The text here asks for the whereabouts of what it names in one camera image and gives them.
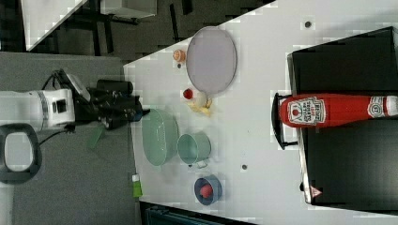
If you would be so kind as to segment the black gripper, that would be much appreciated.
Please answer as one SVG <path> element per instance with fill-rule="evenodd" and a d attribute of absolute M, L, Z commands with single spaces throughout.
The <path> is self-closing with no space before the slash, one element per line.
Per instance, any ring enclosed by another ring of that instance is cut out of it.
<path fill-rule="evenodd" d="M 76 126 L 101 122 L 106 129 L 139 122 L 143 106 L 132 94 L 133 85 L 126 81 L 98 80 L 96 87 L 85 87 L 82 94 L 73 92 Z"/>

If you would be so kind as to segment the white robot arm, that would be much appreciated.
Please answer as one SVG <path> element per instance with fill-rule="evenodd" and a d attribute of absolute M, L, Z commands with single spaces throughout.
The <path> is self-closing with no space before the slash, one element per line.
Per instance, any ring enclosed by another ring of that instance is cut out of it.
<path fill-rule="evenodd" d="M 28 124 L 36 132 L 92 122 L 114 129 L 144 114 L 131 82 L 101 80 L 96 87 L 64 82 L 57 90 L 1 93 L 1 124 Z"/>

